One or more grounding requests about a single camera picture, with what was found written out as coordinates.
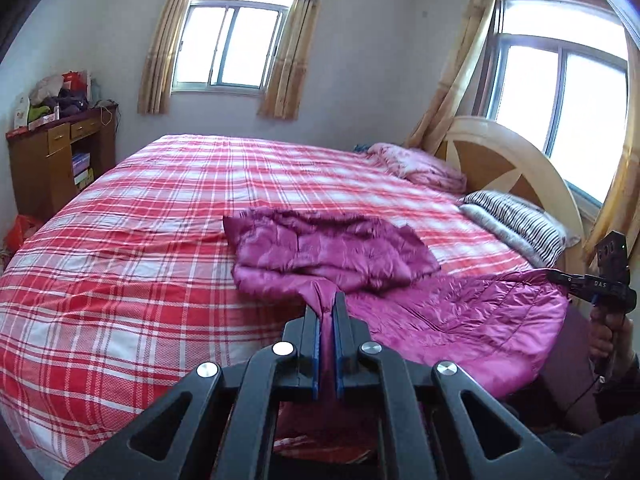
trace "plaid bed cover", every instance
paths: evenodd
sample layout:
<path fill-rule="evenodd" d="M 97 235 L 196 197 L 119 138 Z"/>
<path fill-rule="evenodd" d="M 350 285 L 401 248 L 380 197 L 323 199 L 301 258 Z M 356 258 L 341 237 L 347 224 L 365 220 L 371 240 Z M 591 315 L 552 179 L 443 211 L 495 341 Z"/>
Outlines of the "plaid bed cover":
<path fill-rule="evenodd" d="M 163 137 L 71 201 L 0 278 L 2 416 L 23 447 L 71 467 L 199 363 L 242 362 L 277 340 L 302 310 L 236 291 L 222 216 L 245 208 L 407 223 L 446 272 L 529 268 L 456 199 L 365 155 Z"/>

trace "striped pillow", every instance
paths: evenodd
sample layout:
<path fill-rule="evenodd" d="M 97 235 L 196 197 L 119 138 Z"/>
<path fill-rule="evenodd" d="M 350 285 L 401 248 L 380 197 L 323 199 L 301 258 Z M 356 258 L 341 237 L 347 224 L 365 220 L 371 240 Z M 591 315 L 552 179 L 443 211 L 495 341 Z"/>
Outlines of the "striped pillow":
<path fill-rule="evenodd" d="M 542 261 L 538 252 L 522 236 L 509 229 L 502 222 L 498 222 L 489 212 L 476 204 L 461 204 L 462 214 L 489 231 L 503 244 L 508 245 L 521 256 L 524 256 L 533 267 L 542 269 L 547 264 Z"/>
<path fill-rule="evenodd" d="M 524 203 L 521 199 L 499 191 L 480 190 L 462 199 L 465 204 L 484 208 L 496 220 L 523 237 L 539 254 L 546 266 L 553 266 L 567 247 L 566 232 L 558 221 Z"/>

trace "cable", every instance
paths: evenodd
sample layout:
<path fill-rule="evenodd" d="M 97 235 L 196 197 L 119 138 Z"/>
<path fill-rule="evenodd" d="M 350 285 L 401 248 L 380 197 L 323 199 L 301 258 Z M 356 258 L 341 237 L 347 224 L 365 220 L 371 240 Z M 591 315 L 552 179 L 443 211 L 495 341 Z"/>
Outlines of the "cable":
<path fill-rule="evenodd" d="M 564 410 L 564 412 L 562 413 L 562 418 L 561 418 L 560 420 L 564 420 L 564 418 L 567 416 L 567 413 L 569 413 L 569 410 L 570 410 L 572 407 L 574 407 L 574 406 L 578 403 L 578 401 L 579 401 L 581 398 L 583 398 L 587 393 L 589 393 L 589 391 L 591 391 L 591 389 L 595 386 L 595 383 L 597 383 L 599 379 L 600 379 L 599 377 L 596 377 L 596 378 L 593 380 L 593 383 L 591 383 L 591 384 L 589 385 L 589 387 L 588 387 L 586 390 L 584 390 L 584 391 L 583 391 L 583 392 L 578 396 L 578 398 L 577 398 L 577 399 L 575 399 L 575 400 L 574 400 L 574 402 L 572 402 L 571 404 L 569 404 L 569 407 L 568 407 L 566 410 Z"/>
<path fill-rule="evenodd" d="M 106 123 L 102 118 L 103 110 L 109 114 L 109 120 Z M 113 114 L 111 113 L 111 111 L 106 106 L 100 106 L 100 122 L 102 123 L 102 126 L 107 126 L 109 123 L 111 123 L 112 120 L 113 120 Z"/>

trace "metal screw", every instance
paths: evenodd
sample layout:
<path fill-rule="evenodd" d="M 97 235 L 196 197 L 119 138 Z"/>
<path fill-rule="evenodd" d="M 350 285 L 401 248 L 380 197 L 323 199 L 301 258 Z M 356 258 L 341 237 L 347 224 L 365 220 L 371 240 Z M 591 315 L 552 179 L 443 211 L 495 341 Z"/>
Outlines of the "metal screw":
<path fill-rule="evenodd" d="M 200 377 L 213 377 L 218 373 L 218 365 L 214 363 L 202 363 L 196 369 Z"/>
<path fill-rule="evenodd" d="M 438 363 L 436 370 L 439 374 L 442 375 L 453 375 L 458 371 L 458 367 L 451 361 L 443 361 L 441 363 Z"/>
<path fill-rule="evenodd" d="M 279 343 L 273 345 L 273 353 L 277 355 L 289 355 L 293 353 L 293 351 L 293 345 L 286 341 L 280 341 Z"/>
<path fill-rule="evenodd" d="M 380 343 L 376 343 L 375 341 L 367 341 L 366 343 L 362 343 L 362 345 L 360 345 L 360 350 L 369 355 L 379 354 L 380 352 L 382 352 L 382 345 Z"/>

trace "plastic bag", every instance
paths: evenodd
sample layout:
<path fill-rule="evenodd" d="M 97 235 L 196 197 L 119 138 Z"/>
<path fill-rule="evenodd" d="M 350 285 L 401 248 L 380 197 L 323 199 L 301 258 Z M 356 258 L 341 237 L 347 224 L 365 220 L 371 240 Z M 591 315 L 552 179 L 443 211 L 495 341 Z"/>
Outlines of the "plastic bag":
<path fill-rule="evenodd" d="M 31 90 L 29 99 L 33 106 L 39 106 L 47 97 L 58 97 L 64 78 L 61 75 L 50 75 L 38 82 Z"/>
<path fill-rule="evenodd" d="M 67 72 L 62 75 L 64 81 L 62 88 L 71 90 L 72 92 L 84 92 L 87 95 L 87 72 Z"/>
<path fill-rule="evenodd" d="M 42 226 L 43 223 L 37 218 L 18 215 L 15 218 L 14 226 L 4 238 L 4 243 L 12 253 L 17 253 L 25 241 L 32 237 Z"/>
<path fill-rule="evenodd" d="M 14 114 L 14 129 L 21 128 L 27 125 L 27 117 L 29 115 L 29 96 L 22 94 L 18 97 L 18 104 L 15 107 Z"/>

